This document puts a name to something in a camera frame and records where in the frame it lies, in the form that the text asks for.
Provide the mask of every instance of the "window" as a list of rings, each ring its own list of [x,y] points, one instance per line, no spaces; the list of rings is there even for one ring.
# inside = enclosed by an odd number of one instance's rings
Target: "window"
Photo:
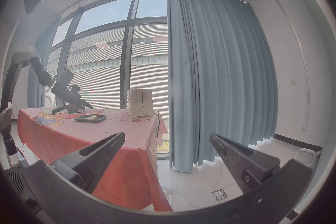
[[[58,66],[58,60],[60,59],[61,49],[62,47],[52,51],[49,55],[47,70],[51,73],[53,77],[57,73],[57,66]],[[44,96],[45,107],[56,106],[55,95],[51,93],[51,88],[44,87],[44,89],[45,89],[45,96]]]
[[[72,42],[67,69],[71,84],[94,108],[120,109],[120,60],[125,28],[95,33]]]
[[[126,20],[131,1],[116,0],[85,11],[78,24],[76,33],[107,23]]]
[[[136,25],[133,34],[131,89],[152,90],[153,107],[158,109],[167,129],[168,117],[168,28],[167,24]],[[158,152],[169,149],[168,133]]]
[[[120,92],[120,75],[124,75],[120,73],[121,64],[124,64],[121,63],[124,44],[126,57],[131,53],[131,63],[123,66],[122,70],[130,71],[131,77],[130,84],[127,79],[122,90],[128,87],[152,89],[154,109],[160,111],[168,129],[168,29],[167,19],[162,18],[167,17],[167,0],[139,0],[136,18],[145,20],[127,20],[129,12],[135,10],[131,3],[132,0],[114,0],[74,17],[78,20],[73,22],[77,24],[75,34],[91,30],[81,37],[74,36],[71,44],[65,41],[65,36],[73,19],[60,25],[47,69],[56,75],[61,50],[69,51],[66,66],[60,68],[74,73],[70,85],[77,84],[81,88],[79,94],[94,108],[120,109],[124,107],[124,101],[120,104],[120,98],[124,97],[124,91]],[[46,87],[45,106],[55,105],[55,95]],[[168,152],[168,134],[163,140],[164,145],[158,146],[158,152]]]
[[[56,31],[56,35],[54,38],[54,41],[51,45],[51,47],[53,47],[54,45],[58,44],[59,42],[62,42],[65,38],[65,35],[67,34],[67,31],[69,29],[70,23],[71,23],[72,19],[66,21],[65,23],[61,24],[57,31]]]
[[[137,18],[166,16],[167,0],[139,0]]]

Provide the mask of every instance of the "toaster dial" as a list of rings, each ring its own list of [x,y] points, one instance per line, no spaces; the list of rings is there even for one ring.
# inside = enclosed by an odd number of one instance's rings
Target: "toaster dial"
[[[145,107],[140,108],[140,113],[141,114],[147,113],[147,108],[145,108]]]

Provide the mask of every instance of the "grass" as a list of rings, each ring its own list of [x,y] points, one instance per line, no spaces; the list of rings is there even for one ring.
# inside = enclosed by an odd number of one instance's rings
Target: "grass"
[[[162,146],[157,146],[158,153],[168,153],[169,152],[169,141],[163,141]]]

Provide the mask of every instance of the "black tray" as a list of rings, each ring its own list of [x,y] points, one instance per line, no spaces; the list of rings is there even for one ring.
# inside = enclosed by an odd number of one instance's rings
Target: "black tray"
[[[96,120],[88,120],[87,118],[88,118],[88,117],[91,117],[91,116],[97,116],[97,119],[96,119]],[[75,121],[82,121],[82,122],[101,122],[101,121],[103,121],[105,118],[106,118],[106,116],[104,116],[104,115],[82,115],[82,116],[76,117],[76,118],[75,118]]]

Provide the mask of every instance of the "window frame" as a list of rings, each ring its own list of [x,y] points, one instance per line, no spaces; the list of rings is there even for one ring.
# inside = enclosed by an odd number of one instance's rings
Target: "window frame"
[[[78,7],[74,14],[71,14],[61,20],[60,25],[72,19],[68,31],[65,35],[65,39],[62,42],[54,45],[51,48],[51,52],[61,47],[61,53],[58,61],[57,75],[61,75],[67,66],[67,60],[69,57],[69,51],[71,43],[77,39],[100,33],[107,30],[117,29],[124,27],[124,39],[122,45],[122,55],[121,55],[121,65],[120,65],[120,109],[127,108],[127,90],[130,89],[130,72],[131,72],[131,55],[132,55],[132,44],[133,44],[133,33],[135,25],[146,25],[146,24],[167,24],[167,17],[143,17],[136,18],[139,0],[131,0],[131,4],[128,11],[128,16],[126,20],[116,21],[108,24],[103,24],[96,26],[94,28],[82,31],[75,34],[78,24],[83,16],[83,13],[87,10],[95,8],[97,6],[107,4],[116,0],[100,0],[86,7]],[[61,101],[55,96],[56,105],[61,105]]]

